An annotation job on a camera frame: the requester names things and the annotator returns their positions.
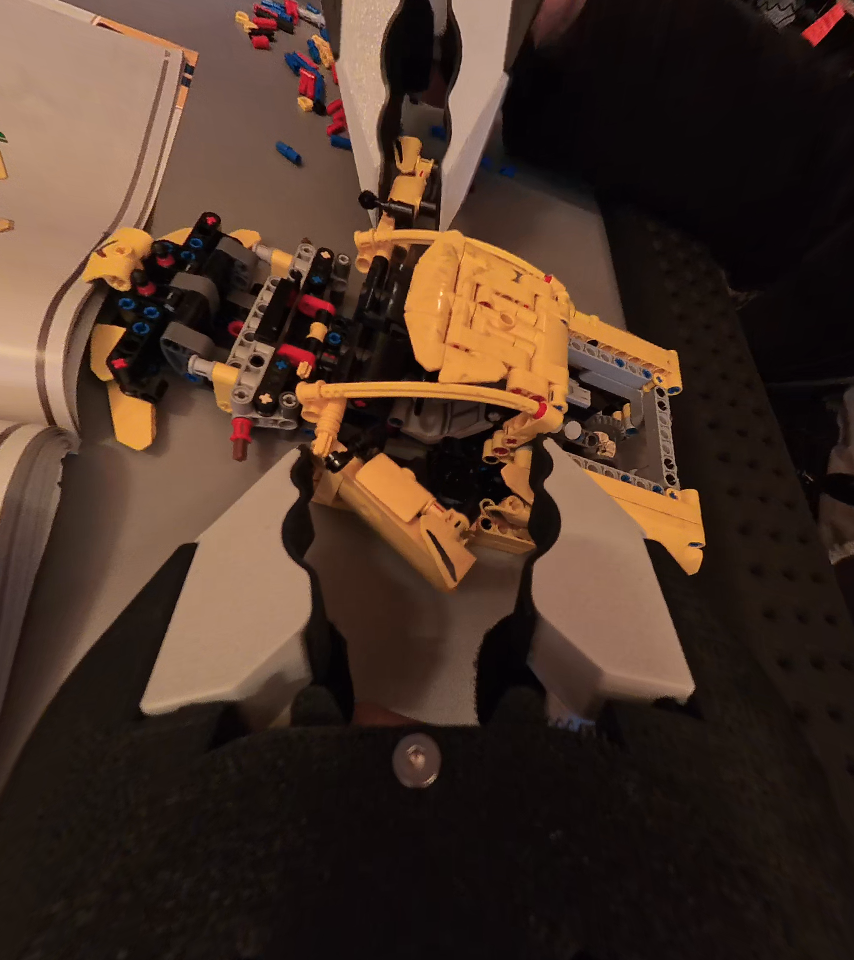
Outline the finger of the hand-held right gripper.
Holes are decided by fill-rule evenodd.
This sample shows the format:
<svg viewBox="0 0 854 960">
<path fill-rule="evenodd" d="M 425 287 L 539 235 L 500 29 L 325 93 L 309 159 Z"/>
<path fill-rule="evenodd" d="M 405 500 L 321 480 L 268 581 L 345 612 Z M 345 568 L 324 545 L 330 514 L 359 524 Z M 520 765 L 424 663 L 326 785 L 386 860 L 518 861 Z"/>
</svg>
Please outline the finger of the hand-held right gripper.
<svg viewBox="0 0 854 960">
<path fill-rule="evenodd" d="M 473 183 L 504 100 L 508 71 L 540 6 L 540 1 L 434 3 L 435 27 L 453 50 L 440 174 L 442 231 L 451 226 Z"/>
<path fill-rule="evenodd" d="M 339 2 L 337 73 L 362 191 L 385 198 L 394 176 L 402 97 L 387 78 L 386 42 L 401 1 Z"/>
</svg>

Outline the yellow brick side assembly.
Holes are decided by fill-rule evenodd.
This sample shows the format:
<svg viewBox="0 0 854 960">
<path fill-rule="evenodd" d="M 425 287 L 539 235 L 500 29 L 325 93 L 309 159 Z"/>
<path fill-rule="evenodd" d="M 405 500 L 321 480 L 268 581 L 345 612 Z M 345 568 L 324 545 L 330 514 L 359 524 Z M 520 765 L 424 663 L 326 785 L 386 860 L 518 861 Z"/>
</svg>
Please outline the yellow brick side assembly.
<svg viewBox="0 0 854 960">
<path fill-rule="evenodd" d="M 398 136 L 393 144 L 394 178 L 380 196 L 364 190 L 359 196 L 363 210 L 375 222 L 387 218 L 397 230 L 424 227 L 438 230 L 441 185 L 436 162 L 422 153 L 422 142 L 410 135 Z"/>
</svg>

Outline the open instruction book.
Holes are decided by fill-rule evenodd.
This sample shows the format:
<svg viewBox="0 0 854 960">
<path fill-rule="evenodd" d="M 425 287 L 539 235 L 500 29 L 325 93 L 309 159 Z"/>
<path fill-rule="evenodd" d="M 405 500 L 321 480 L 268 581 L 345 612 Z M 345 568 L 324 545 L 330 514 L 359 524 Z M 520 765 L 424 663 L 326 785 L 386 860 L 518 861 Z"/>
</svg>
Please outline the open instruction book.
<svg viewBox="0 0 854 960">
<path fill-rule="evenodd" d="M 84 270 L 148 220 L 187 55 L 64 2 L 0 2 L 0 716 L 77 447 Z"/>
</svg>

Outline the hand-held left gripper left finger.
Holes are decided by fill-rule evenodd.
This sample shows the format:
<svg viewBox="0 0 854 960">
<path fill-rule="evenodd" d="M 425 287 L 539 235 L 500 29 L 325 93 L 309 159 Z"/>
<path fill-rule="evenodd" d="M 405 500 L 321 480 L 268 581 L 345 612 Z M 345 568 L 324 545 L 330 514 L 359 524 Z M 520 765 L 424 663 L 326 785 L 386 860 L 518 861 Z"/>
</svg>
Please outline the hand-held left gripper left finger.
<svg viewBox="0 0 854 960">
<path fill-rule="evenodd" d="M 313 466 L 306 447 L 289 450 L 196 540 L 143 714 L 218 702 L 267 726 L 312 685 L 352 718 L 346 644 L 306 556 Z"/>
</svg>

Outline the grey desk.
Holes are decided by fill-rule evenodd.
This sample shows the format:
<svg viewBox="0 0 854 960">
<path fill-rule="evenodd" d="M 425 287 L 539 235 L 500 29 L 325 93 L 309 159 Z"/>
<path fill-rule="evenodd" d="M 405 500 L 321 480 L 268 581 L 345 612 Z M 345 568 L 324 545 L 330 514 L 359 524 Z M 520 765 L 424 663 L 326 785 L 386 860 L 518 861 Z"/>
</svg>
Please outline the grey desk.
<svg viewBox="0 0 854 960">
<path fill-rule="evenodd" d="M 306 236 L 340 251 L 363 226 L 348 152 L 293 103 L 278 51 L 256 53 L 233 13 L 241 4 L 76 2 L 199 55 L 153 224 L 190 225 L 215 210 L 287 250 Z M 556 271 L 578 308 L 623 328 L 624 312 L 598 205 L 586 187 L 522 164 L 480 170 L 455 226 Z M 191 542 L 286 454 L 276 434 L 233 462 L 229 425 L 210 396 L 173 384 L 145 452 L 115 442 L 102 385 L 78 387 L 82 442 L 63 472 L 0 716 L 0 796 L 61 684 L 172 551 Z M 322 510 L 312 561 L 349 645 L 362 702 L 420 721 L 474 725 L 473 663 L 483 633 L 509 610 L 520 561 L 481 551 L 466 584 L 437 595 L 352 515 Z"/>
</svg>

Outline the yellow brick toy car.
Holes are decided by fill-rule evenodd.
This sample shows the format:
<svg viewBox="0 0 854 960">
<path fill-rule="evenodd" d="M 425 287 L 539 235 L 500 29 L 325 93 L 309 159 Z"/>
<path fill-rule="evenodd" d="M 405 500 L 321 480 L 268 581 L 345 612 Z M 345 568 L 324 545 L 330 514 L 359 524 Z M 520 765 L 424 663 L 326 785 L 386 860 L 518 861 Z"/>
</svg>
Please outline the yellow brick toy car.
<svg viewBox="0 0 854 960">
<path fill-rule="evenodd" d="M 101 288 L 90 367 L 116 440 L 146 450 L 176 375 L 254 434 L 306 438 L 313 496 L 362 517 L 442 591 L 471 546 L 523 554 L 533 445 L 563 452 L 681 568 L 705 531 L 679 478 L 675 351 L 578 311 L 551 274 L 454 230 L 355 235 L 356 255 L 294 253 L 204 212 L 160 238 L 120 228 L 88 257 Z"/>
</svg>

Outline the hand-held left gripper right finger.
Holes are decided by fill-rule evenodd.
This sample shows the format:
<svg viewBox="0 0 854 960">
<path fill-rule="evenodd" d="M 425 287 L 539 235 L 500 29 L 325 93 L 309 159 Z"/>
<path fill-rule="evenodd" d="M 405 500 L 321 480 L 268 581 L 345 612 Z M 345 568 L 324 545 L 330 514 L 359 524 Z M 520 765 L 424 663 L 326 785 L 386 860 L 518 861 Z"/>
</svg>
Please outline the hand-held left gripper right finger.
<svg viewBox="0 0 854 960">
<path fill-rule="evenodd" d="M 531 473 L 534 549 L 481 642 L 480 723 L 520 690 L 581 718 L 608 702 L 688 705 L 694 676 L 640 524 L 551 439 L 535 443 Z"/>
</svg>

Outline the person's fleece-lined jacket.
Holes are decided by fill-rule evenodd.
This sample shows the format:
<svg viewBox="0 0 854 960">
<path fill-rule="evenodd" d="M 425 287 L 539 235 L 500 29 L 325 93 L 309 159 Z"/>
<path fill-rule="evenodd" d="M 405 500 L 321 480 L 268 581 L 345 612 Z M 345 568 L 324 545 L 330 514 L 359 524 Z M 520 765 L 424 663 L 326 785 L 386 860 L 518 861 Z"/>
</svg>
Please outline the person's fleece-lined jacket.
<svg viewBox="0 0 854 960">
<path fill-rule="evenodd" d="M 586 2 L 528 33 L 504 139 L 707 247 L 769 386 L 841 391 L 817 499 L 854 558 L 854 17 L 814 45 L 749 2 Z"/>
</svg>

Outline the scattered small coloured brick pins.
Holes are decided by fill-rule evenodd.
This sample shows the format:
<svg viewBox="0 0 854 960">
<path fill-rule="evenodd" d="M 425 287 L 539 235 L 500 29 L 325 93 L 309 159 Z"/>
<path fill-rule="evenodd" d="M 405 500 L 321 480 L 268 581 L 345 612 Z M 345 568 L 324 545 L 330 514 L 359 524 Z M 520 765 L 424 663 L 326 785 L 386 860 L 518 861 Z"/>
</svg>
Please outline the scattered small coloured brick pins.
<svg viewBox="0 0 854 960">
<path fill-rule="evenodd" d="M 424 101 L 432 82 L 439 83 L 438 102 L 444 119 L 440 135 L 447 144 L 445 100 L 453 75 L 453 50 L 435 27 L 434 3 L 402 2 L 387 36 L 386 70 L 392 92 L 402 97 L 402 115 L 405 102 Z M 299 23 L 305 23 L 315 30 L 306 41 L 309 53 L 289 52 L 285 62 L 298 77 L 301 105 L 312 100 L 316 113 L 329 115 L 328 136 L 332 142 L 348 142 L 352 151 L 337 73 L 339 2 L 260 2 L 252 16 L 237 12 L 236 22 L 256 49 L 266 49 L 277 28 L 293 34 Z"/>
</svg>

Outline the person's right hand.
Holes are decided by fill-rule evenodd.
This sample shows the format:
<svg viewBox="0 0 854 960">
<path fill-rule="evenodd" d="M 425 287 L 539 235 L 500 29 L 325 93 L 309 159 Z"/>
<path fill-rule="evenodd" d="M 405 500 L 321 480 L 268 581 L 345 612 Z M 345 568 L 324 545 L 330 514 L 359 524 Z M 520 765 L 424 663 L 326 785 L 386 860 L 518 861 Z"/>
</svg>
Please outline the person's right hand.
<svg viewBox="0 0 854 960">
<path fill-rule="evenodd" d="M 535 46 L 555 42 L 576 23 L 585 1 L 541 1 L 529 35 Z"/>
</svg>

